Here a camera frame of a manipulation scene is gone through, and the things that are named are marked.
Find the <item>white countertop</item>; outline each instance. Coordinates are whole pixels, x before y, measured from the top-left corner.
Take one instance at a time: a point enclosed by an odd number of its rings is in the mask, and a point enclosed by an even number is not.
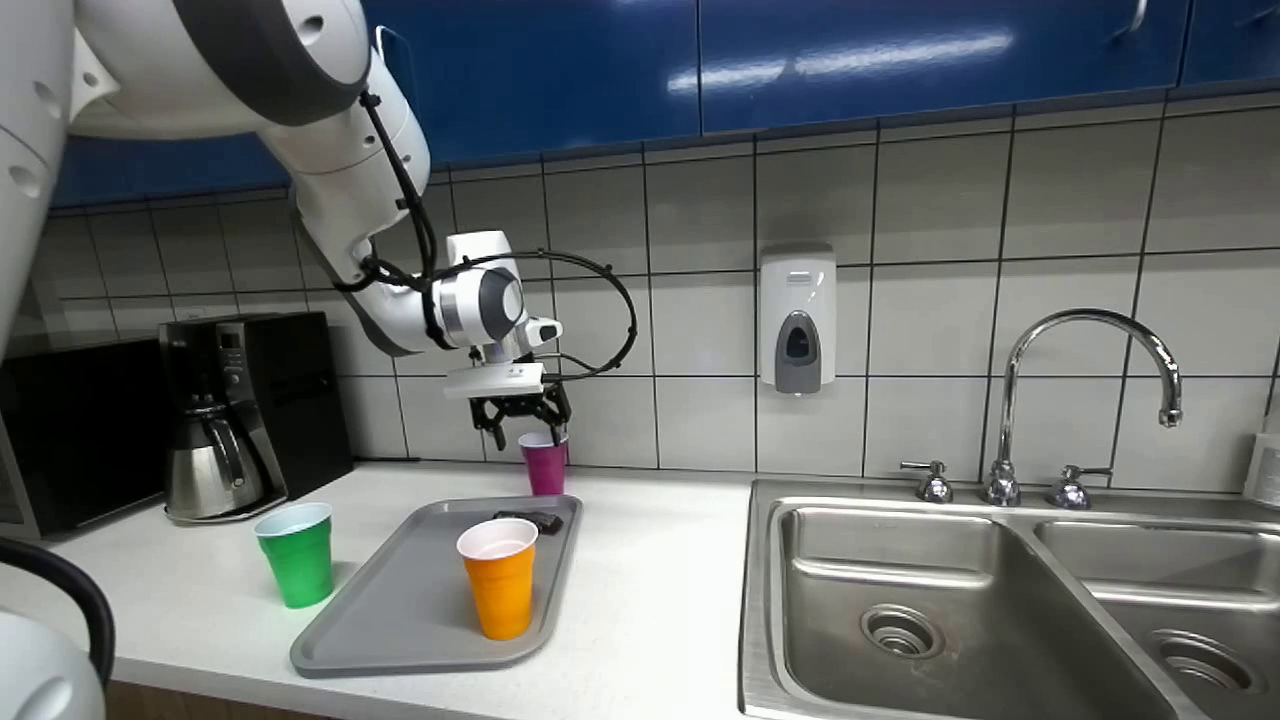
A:
[[[318,498],[335,509],[335,564],[359,570],[408,514],[461,498],[522,498],[522,470],[363,463]],[[278,600],[248,523],[171,530],[143,509],[77,538],[77,559],[116,608],[116,679],[318,716],[730,720],[749,534],[746,480],[576,473],[583,499],[557,635],[500,674],[306,679],[291,640],[322,608]],[[0,585],[0,605],[80,632],[53,588]]]

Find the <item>black cable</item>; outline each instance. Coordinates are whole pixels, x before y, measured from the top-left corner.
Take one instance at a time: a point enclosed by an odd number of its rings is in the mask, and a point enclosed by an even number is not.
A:
[[[576,374],[576,378],[549,374],[549,380],[554,380],[554,384],[569,384],[569,380],[590,380],[590,378],[617,374],[617,368],[623,364],[623,357],[632,357],[632,343],[638,343],[638,336],[640,336],[640,330],[638,330],[638,325],[640,325],[640,321],[638,321],[638,299],[632,299],[629,285],[623,285],[607,266],[594,266],[594,262],[583,262],[583,257],[545,253],[545,249],[535,249],[535,253],[472,257],[472,262],[464,262],[464,266],[455,266],[455,270],[441,270],[441,272],[437,272],[441,236],[437,236],[437,230],[432,230],[432,215],[427,215],[425,200],[422,200],[416,187],[412,187],[412,178],[408,178],[403,166],[399,166],[399,151],[398,151],[398,144],[394,144],[394,138],[387,138],[376,105],[381,105],[381,95],[374,95],[374,94],[363,90],[363,94],[359,94],[359,109],[370,114],[370,125],[374,125],[374,133],[381,138],[384,157],[387,157],[387,166],[394,166],[394,173],[398,173],[398,185],[399,185],[399,193],[403,193],[403,195],[399,195],[399,208],[403,208],[408,220],[412,220],[412,242],[416,242],[416,253],[422,253],[422,262],[425,262],[425,270],[422,270],[422,276],[408,276],[403,270],[398,270],[398,266],[387,266],[387,262],[381,262],[381,257],[374,253],[374,257],[359,262],[359,272],[363,272],[363,276],[359,276],[358,285],[335,285],[335,289],[342,289],[342,291],[363,291],[370,285],[416,289],[422,299],[425,299],[425,331],[427,331],[446,351],[451,351],[451,343],[446,340],[446,330],[437,325],[437,308],[432,308],[432,285],[437,285],[437,282],[461,276],[461,272],[468,272],[468,270],[475,270],[475,266],[489,266],[489,262],[522,262],[522,257],[529,257],[529,262],[566,262],[566,266],[576,266],[576,270],[598,272],[603,285],[611,285],[611,289],[623,295],[623,304],[629,304],[629,340],[623,340],[601,368],[598,368],[598,364],[583,364],[583,362],[576,362],[576,357],[569,357],[569,351],[562,351],[566,362],[580,364],[583,374]]]
[[[623,304],[629,304],[629,340],[603,364],[583,364],[583,362],[576,362],[569,351],[557,351],[569,364],[580,364],[583,374],[576,374],[576,378],[549,374],[554,384],[576,384],[576,380],[594,380],[594,378],[623,368],[623,362],[632,357],[632,343],[640,336],[640,311],[638,311],[638,299],[632,299],[629,285],[607,266],[598,266],[598,262],[583,262],[583,257],[572,257],[572,253],[529,249],[529,253],[468,257],[468,262],[437,272],[437,282],[461,276],[461,272],[493,266],[493,262],[562,262],[562,266],[576,266],[576,270],[590,270],[594,276],[601,276],[607,289],[617,289],[623,295]]]
[[[98,670],[98,679],[109,688],[116,664],[116,620],[109,595],[92,585],[92,576],[53,558],[47,549],[21,545],[8,538],[0,538],[0,564],[23,570],[77,600],[89,628],[89,661]]]
[[[374,95],[374,94],[363,90],[363,94],[359,94],[359,109],[363,109],[374,133],[381,138],[384,157],[387,157],[387,166],[394,166],[394,173],[398,173],[399,208],[403,208],[408,220],[412,220],[412,242],[416,242],[416,253],[422,253],[422,262],[425,262],[425,270],[422,270],[422,276],[416,276],[416,291],[422,291],[422,304],[425,304],[425,331],[432,336],[437,350],[451,351],[451,343],[446,340],[446,330],[437,325],[437,299],[432,299],[432,282],[437,282],[432,272],[437,272],[441,236],[437,236],[437,230],[432,230],[432,215],[427,215],[425,200],[422,200],[416,187],[412,187],[412,178],[408,178],[403,166],[399,166],[399,151],[398,151],[398,144],[394,144],[394,138],[387,138],[376,105],[381,105],[381,95]]]

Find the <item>faucet handle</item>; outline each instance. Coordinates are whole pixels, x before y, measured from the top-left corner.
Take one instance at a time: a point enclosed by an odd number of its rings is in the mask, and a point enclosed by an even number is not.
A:
[[[1079,486],[1086,476],[1114,476],[1114,470],[1068,463],[1065,480],[1057,486],[1057,493],[1048,499],[1060,509],[1087,509],[1094,499],[1087,499],[1087,489]]]
[[[926,486],[916,489],[922,499],[927,506],[952,506],[952,486],[949,486],[949,463],[946,460],[927,460],[927,463],[900,463],[905,473],[926,476]]]

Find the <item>tile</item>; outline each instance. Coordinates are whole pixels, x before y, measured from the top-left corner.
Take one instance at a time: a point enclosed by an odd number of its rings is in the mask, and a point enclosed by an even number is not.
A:
[[[1182,95],[1170,102],[1170,116],[1254,114],[1280,109],[1280,94],[1233,94],[1233,95]]]
[[[1009,138],[881,149],[876,262],[1000,257]]]
[[[1280,109],[1166,125],[1153,253],[1280,245]]]
[[[830,245],[841,266],[868,266],[876,149],[762,157],[762,253]]]
[[[114,299],[116,340],[155,340],[171,325],[169,295],[130,295]]]
[[[638,304],[638,343],[617,378],[651,378],[650,285],[629,282]],[[629,340],[629,308],[607,285],[557,282],[562,351],[603,364]]]
[[[8,325],[3,362],[8,357],[43,357],[43,351],[53,351],[53,330],[47,330],[43,304],[36,299],[36,291],[27,285],[27,291],[21,295],[21,308],[12,311],[12,325]]]
[[[1271,378],[1280,253],[1153,257],[1142,321],[1160,331],[1187,378]]]
[[[655,380],[662,470],[754,473],[754,380]]]
[[[871,272],[835,270],[835,374],[868,368]]]
[[[645,160],[640,151],[566,157],[566,160],[549,160],[545,173],[566,178],[566,173],[640,168],[640,160]]]
[[[876,129],[849,129],[849,133],[780,133],[780,138],[762,138],[756,151],[817,151],[817,149],[856,149],[856,144],[876,144]]]
[[[213,321],[236,311],[236,295],[171,295],[171,321]]]
[[[611,266],[611,272],[650,272],[645,249],[645,173],[572,173],[549,178],[554,249]],[[554,276],[594,276],[576,266],[554,266]]]
[[[946,460],[949,480],[980,480],[988,380],[871,380],[864,476]]]
[[[1131,121],[1160,121],[1160,114],[1166,105],[1034,109],[1034,114],[1018,114],[1018,129],[1131,125]]]
[[[363,325],[346,295],[325,291],[313,295],[308,308],[330,316],[335,378],[394,378],[394,357],[363,336]]]
[[[116,316],[109,299],[59,299],[43,311],[53,350],[116,343]]]
[[[508,234],[518,253],[554,249],[549,214],[545,214],[545,179],[541,178],[508,178],[486,185],[451,185],[455,234]],[[549,276],[545,262],[522,262],[522,276]]]
[[[236,311],[240,316],[308,311],[308,295],[306,291],[248,291],[248,295],[236,295]]]
[[[1065,308],[1110,308],[1131,316],[1138,257],[1006,266],[993,378],[1006,378],[1012,343]],[[1124,378],[1130,336],[1103,325],[1060,325],[1043,331],[1019,378]]]
[[[871,374],[986,378],[996,266],[881,270],[871,282]]]
[[[993,384],[988,463],[1000,454],[1006,384]],[[1019,486],[1057,486],[1065,463],[1114,470],[1122,380],[1019,380],[1012,397],[1012,470]]]
[[[651,272],[754,270],[754,160],[650,168]]]
[[[569,457],[601,470],[655,470],[651,380],[569,384]]]
[[[464,168],[451,173],[451,185],[493,185],[493,179],[522,179],[522,178],[541,178],[541,166],[495,166],[495,168]]]
[[[53,295],[109,295],[105,270],[83,215],[53,215],[36,249],[32,276]]]
[[[446,397],[446,380],[399,380],[408,457],[486,460],[468,399]]]
[[[1265,380],[1187,380],[1187,418],[1166,429],[1160,384],[1130,380],[1117,489],[1242,493],[1265,399]]]
[[[886,144],[905,144],[905,142],[962,142],[962,138],[1000,138],[1012,129],[1009,114],[996,116],[967,116],[967,121],[888,121],[881,125]]]
[[[1009,257],[1097,257],[1146,245],[1160,125],[1019,133]]]
[[[298,220],[288,195],[220,200],[224,245],[236,291],[306,289]]]
[[[358,457],[408,457],[398,380],[342,380]]]
[[[725,160],[725,157],[754,157],[749,142],[699,142],[688,149],[651,149],[645,151],[645,166],[699,166],[699,160]]]
[[[109,295],[165,295],[165,270],[152,236],[152,215],[105,214],[89,215]]]
[[[817,397],[762,388],[762,473],[861,476],[864,380],[823,384]]]
[[[756,374],[754,276],[655,276],[655,374]]]
[[[233,266],[218,203],[155,203],[152,224],[169,291],[233,291]]]

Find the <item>faucet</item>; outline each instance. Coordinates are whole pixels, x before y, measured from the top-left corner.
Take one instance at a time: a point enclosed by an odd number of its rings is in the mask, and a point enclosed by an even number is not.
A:
[[[1172,429],[1177,420],[1183,420],[1183,378],[1172,362],[1172,350],[1142,321],[1131,316],[1122,316],[1122,311],[1103,311],[1103,308],[1065,308],[1065,311],[1053,311],[1043,321],[1035,321],[1009,351],[1009,374],[1006,374],[1006,403],[1000,403],[1000,457],[993,463],[993,476],[988,476],[988,489],[986,498],[993,506],[1019,506],[1019,489],[1018,489],[1018,473],[1012,473],[1012,391],[1018,391],[1018,374],[1019,374],[1019,362],[1030,351],[1030,343],[1035,343],[1048,330],[1057,325],[1071,325],[1071,321],[1094,321],[1094,325],[1110,325],[1110,330],[1122,330],[1130,336],[1138,336],[1155,368],[1160,368],[1160,380],[1166,380],[1166,399],[1160,399],[1160,426]]]

